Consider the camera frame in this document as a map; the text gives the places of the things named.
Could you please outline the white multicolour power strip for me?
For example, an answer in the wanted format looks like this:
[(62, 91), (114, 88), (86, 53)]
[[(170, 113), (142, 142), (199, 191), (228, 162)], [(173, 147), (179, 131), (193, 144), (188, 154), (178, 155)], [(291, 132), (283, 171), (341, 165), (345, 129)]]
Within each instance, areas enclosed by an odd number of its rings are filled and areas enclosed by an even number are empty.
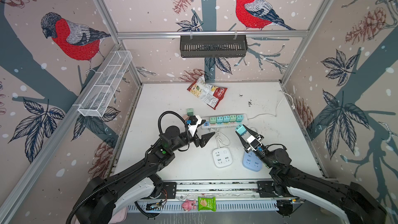
[(236, 128), (241, 124), (248, 124), (246, 114), (220, 115), (204, 117), (206, 120), (202, 129)]

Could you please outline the teal plug adapter front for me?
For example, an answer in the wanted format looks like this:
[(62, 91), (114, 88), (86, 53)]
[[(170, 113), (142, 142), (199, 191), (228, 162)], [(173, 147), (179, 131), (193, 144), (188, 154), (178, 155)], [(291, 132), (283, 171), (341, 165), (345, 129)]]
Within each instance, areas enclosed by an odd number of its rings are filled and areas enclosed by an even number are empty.
[(247, 132), (245, 126), (242, 125), (242, 124), (238, 125), (238, 126), (235, 128), (235, 131), (236, 131), (236, 132), (238, 133), (238, 135), (240, 135), (240, 136), (243, 136), (243, 135)]

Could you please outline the white square power socket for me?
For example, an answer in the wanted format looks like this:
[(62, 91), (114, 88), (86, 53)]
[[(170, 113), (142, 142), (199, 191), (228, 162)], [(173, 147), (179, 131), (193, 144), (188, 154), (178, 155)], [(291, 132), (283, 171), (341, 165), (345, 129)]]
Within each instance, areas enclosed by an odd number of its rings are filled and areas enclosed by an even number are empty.
[(233, 163), (231, 152), (227, 147), (214, 149), (212, 157), (217, 168), (225, 168)]

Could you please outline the light green plug adapter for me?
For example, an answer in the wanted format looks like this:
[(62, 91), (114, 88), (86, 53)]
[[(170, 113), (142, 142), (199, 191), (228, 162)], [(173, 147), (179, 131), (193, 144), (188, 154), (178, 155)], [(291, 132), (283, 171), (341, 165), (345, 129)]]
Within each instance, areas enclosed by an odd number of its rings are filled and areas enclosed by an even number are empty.
[(238, 116), (237, 115), (231, 115), (230, 116), (230, 122), (238, 122)]

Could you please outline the green plug adapter front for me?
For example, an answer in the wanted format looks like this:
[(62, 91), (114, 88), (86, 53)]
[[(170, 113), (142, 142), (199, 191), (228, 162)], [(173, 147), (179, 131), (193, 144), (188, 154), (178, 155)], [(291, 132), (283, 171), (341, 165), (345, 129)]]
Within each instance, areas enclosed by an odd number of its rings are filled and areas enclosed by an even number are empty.
[(210, 117), (210, 124), (216, 124), (217, 123), (217, 118), (216, 117)]

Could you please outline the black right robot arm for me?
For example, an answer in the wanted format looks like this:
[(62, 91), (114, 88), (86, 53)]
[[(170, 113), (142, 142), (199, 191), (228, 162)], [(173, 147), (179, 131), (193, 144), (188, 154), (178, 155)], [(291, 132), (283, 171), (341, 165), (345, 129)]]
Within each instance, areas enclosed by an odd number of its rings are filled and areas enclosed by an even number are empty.
[(264, 137), (244, 124), (238, 125), (235, 132), (245, 152), (252, 151), (270, 170), (276, 195), (307, 200), (348, 224), (386, 222), (385, 208), (360, 184), (345, 185), (312, 176), (292, 166), (285, 145), (278, 144), (276, 149), (270, 150), (270, 145), (261, 142)]

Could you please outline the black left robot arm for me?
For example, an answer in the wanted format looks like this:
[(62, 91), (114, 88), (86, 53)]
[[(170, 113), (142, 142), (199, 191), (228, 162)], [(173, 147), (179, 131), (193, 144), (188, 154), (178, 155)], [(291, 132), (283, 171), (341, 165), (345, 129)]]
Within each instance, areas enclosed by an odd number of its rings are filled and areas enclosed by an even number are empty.
[(214, 132), (198, 136), (197, 128), (206, 121), (200, 116), (184, 120), (173, 111), (163, 112), (158, 119), (159, 138), (146, 151), (144, 158), (113, 176), (90, 180), (66, 219), (81, 224), (107, 224), (112, 217), (142, 198), (157, 197), (164, 181), (157, 175), (175, 159), (182, 147), (205, 147)]

